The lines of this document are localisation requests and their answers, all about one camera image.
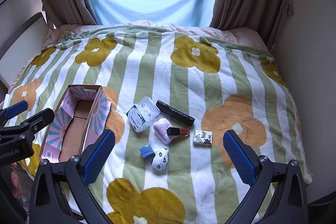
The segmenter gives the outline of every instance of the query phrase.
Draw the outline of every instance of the striped blanket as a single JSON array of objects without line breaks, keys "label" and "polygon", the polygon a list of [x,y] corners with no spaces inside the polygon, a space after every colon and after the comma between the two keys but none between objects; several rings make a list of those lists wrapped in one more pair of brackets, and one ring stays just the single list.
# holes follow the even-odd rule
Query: striped blanket
[{"label": "striped blanket", "polygon": [[[105,127],[115,132],[116,145],[89,189],[114,224],[224,223],[249,189],[223,148],[222,136],[229,129],[258,155],[282,163],[297,160],[305,182],[312,182],[295,103],[268,52],[137,25],[66,32],[14,84],[4,107],[25,99],[29,108],[9,125],[47,107],[55,109],[69,84],[102,85],[112,101]],[[191,130],[212,131],[212,145],[194,145],[192,137],[164,145],[152,126],[136,133],[126,112],[144,96],[194,117]],[[36,134],[34,156],[21,161],[31,176],[44,134]],[[165,170],[155,170],[151,160],[141,157],[139,147],[147,143],[154,149],[168,147]],[[255,220],[264,214],[273,191],[271,187]]]}]

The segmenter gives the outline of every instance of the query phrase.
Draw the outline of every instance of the screw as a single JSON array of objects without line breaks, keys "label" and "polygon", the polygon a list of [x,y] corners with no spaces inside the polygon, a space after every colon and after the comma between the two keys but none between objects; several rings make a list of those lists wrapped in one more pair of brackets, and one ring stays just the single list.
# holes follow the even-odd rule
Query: screw
[{"label": "screw", "polygon": [[70,157],[70,160],[73,162],[77,162],[79,160],[79,156],[78,155],[73,155]]},{"label": "screw", "polygon": [[291,160],[290,163],[291,163],[291,165],[293,165],[293,166],[297,166],[297,161],[296,161],[296,160]]},{"label": "screw", "polygon": [[265,162],[265,161],[268,160],[268,158],[267,158],[266,156],[260,156],[260,157],[259,157],[259,160],[260,160],[261,162]]},{"label": "screw", "polygon": [[47,159],[43,159],[40,161],[40,165],[46,165],[48,163]]}]

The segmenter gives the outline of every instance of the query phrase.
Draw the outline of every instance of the white wall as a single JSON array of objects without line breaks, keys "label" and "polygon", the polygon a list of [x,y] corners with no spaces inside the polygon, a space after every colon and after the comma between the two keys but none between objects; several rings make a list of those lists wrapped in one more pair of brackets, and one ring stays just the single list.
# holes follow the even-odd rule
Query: white wall
[{"label": "white wall", "polygon": [[[32,15],[41,11],[41,0],[6,0],[0,5],[0,45]],[[0,84],[0,101],[7,90]]]},{"label": "white wall", "polygon": [[336,0],[291,0],[294,15],[272,51],[301,119],[314,182],[308,201],[336,191]]}]

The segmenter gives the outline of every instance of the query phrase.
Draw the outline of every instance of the blanket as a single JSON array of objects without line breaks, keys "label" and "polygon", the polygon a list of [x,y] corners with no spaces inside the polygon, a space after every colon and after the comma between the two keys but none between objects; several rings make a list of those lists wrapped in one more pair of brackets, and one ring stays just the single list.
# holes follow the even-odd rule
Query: blanket
[{"label": "blanket", "polygon": [[[114,224],[224,223],[249,189],[223,148],[222,136],[229,129],[258,155],[281,163],[297,160],[305,183],[312,183],[295,103],[266,51],[150,26],[65,31],[12,87],[3,107],[23,99],[29,107],[7,125],[20,124],[47,107],[55,109],[69,84],[102,85],[112,101],[105,128],[114,131],[116,145],[89,189]],[[152,126],[135,132],[126,112],[144,96],[194,117],[190,131],[212,131],[212,145],[193,144],[192,136],[166,145]],[[162,117],[168,118],[161,113],[155,120]],[[45,133],[36,134],[35,154],[21,161],[31,176]],[[165,170],[154,169],[151,160],[141,157],[139,147],[147,143],[154,150],[167,147]],[[63,186],[71,208],[78,211]],[[273,191],[270,187],[255,221]]]}]

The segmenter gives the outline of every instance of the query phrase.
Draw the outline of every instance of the small blue cube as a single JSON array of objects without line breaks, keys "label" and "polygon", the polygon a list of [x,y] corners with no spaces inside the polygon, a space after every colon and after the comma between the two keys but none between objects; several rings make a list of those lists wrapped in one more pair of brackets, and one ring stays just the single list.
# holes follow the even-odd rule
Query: small blue cube
[{"label": "small blue cube", "polygon": [[152,157],[155,157],[155,153],[154,150],[151,146],[151,144],[146,144],[142,147],[139,148],[141,156],[146,160]]}]

